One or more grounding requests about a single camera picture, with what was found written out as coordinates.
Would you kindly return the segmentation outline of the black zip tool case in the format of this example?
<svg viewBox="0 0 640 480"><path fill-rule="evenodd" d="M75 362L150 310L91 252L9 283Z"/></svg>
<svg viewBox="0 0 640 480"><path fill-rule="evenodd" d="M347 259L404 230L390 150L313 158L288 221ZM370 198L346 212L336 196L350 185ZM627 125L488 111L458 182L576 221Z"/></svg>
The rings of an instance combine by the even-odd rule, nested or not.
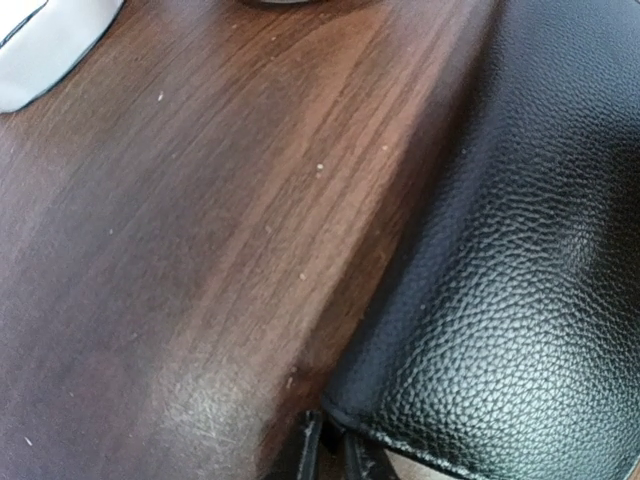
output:
<svg viewBox="0 0 640 480"><path fill-rule="evenodd" d="M507 1L433 195L324 394L463 479L639 459L639 5Z"/></svg>

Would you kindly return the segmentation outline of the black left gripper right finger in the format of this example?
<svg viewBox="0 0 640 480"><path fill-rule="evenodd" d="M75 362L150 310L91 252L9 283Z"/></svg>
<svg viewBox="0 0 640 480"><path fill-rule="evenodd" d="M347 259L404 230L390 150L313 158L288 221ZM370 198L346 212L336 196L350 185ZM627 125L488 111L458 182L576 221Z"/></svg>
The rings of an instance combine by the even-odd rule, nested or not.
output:
<svg viewBox="0 0 640 480"><path fill-rule="evenodd" d="M395 480L395 469L385 450L355 434L343 439L347 480Z"/></svg>

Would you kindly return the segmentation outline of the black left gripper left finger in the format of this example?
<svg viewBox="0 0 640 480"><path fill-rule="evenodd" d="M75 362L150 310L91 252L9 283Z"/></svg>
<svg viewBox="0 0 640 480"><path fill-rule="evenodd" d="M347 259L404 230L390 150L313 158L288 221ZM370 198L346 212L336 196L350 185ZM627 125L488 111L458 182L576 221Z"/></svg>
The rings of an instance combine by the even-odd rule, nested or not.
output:
<svg viewBox="0 0 640 480"><path fill-rule="evenodd" d="M282 449L281 479L318 478L318 455L323 430L323 415L316 410L300 414Z"/></svg>

